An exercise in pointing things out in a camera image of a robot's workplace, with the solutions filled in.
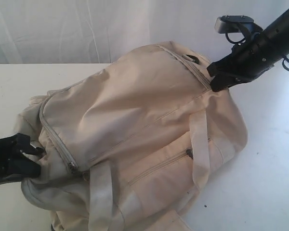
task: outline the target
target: table surface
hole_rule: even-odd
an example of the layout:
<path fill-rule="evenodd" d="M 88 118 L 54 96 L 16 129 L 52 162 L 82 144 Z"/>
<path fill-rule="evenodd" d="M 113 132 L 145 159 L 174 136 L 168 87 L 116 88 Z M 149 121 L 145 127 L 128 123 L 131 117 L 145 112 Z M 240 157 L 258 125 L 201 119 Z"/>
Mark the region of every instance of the table surface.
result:
<path fill-rule="evenodd" d="M 0 138 L 28 99 L 73 84 L 107 64 L 0 65 Z M 247 147 L 212 175 L 184 216 L 196 231 L 289 231 L 289 72 L 277 67 L 231 89 L 249 131 Z M 48 213 L 19 183 L 0 186 L 0 231 L 48 231 Z"/>

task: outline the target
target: white backdrop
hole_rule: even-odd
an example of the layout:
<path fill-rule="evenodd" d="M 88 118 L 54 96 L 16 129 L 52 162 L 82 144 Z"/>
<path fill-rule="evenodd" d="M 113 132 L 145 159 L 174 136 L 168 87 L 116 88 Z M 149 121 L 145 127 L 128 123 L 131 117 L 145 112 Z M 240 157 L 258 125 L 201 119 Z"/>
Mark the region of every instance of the white backdrop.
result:
<path fill-rule="evenodd" d="M 230 52 L 218 16 L 267 27 L 289 0 L 0 0 L 0 64 L 110 63 L 133 48 L 175 40 L 216 61 Z"/>

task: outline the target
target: bag strap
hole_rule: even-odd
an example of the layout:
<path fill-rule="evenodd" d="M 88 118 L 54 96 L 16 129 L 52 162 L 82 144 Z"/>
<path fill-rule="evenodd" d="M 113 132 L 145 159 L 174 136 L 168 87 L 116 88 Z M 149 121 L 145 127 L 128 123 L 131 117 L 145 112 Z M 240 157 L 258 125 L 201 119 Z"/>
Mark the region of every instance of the bag strap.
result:
<path fill-rule="evenodd" d="M 193 148 L 193 181 L 201 190 L 210 174 L 208 124 L 206 110 L 194 113 L 189 118 L 189 131 Z"/>
<path fill-rule="evenodd" d="M 108 231 L 112 219 L 112 180 L 110 162 L 105 161 L 90 169 L 89 227 Z"/>

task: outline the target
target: zipper pocket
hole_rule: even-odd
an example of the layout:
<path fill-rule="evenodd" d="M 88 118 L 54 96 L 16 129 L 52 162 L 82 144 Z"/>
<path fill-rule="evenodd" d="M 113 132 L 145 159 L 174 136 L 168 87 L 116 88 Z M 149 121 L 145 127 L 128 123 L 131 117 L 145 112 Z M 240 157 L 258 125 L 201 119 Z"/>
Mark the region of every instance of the zipper pocket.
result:
<path fill-rule="evenodd" d="M 186 156 L 191 157 L 192 156 L 192 149 L 187 149 L 184 150 L 178 154 L 176 154 L 175 156 L 173 156 L 172 158 L 168 159 L 167 161 L 161 162 L 158 165 L 155 165 L 149 169 L 147 169 L 146 171 L 144 171 L 143 173 L 141 173 L 140 175 L 138 175 L 137 177 L 135 177 L 134 179 L 130 180 L 128 182 L 128 185 L 132 186 L 133 184 L 135 184 L 137 181 L 141 180 L 142 178 L 150 175 L 151 173 L 161 169 L 162 167 L 165 167 L 167 165 L 170 165 L 178 160 L 180 160 L 181 158 L 184 158 Z"/>
<path fill-rule="evenodd" d="M 201 71 L 199 71 L 193 64 L 190 64 L 189 62 L 186 61 L 186 59 L 180 57 L 176 53 L 168 50 L 167 48 L 158 45 L 160 48 L 162 48 L 164 51 L 168 52 L 171 54 L 175 59 L 180 61 L 187 69 L 196 77 L 196 79 L 199 80 L 199 82 L 207 89 L 210 90 L 210 81 L 203 75 Z"/>
<path fill-rule="evenodd" d="M 49 136 L 50 140 L 53 142 L 56 149 L 58 150 L 60 157 L 63 159 L 66 167 L 69 169 L 70 173 L 71 174 L 77 174 L 79 167 L 78 167 L 75 159 L 73 158 L 72 154 L 69 152 L 69 150 L 66 148 L 66 146 L 61 141 L 61 139 L 57 136 L 55 131 L 49 126 L 46 119 L 44 118 L 43 110 L 44 110 L 45 104 L 47 103 L 48 100 L 44 101 L 43 104 L 41 105 L 41 108 L 39 110 L 39 119 L 41 121 L 41 124 L 45 128 L 46 133 Z"/>

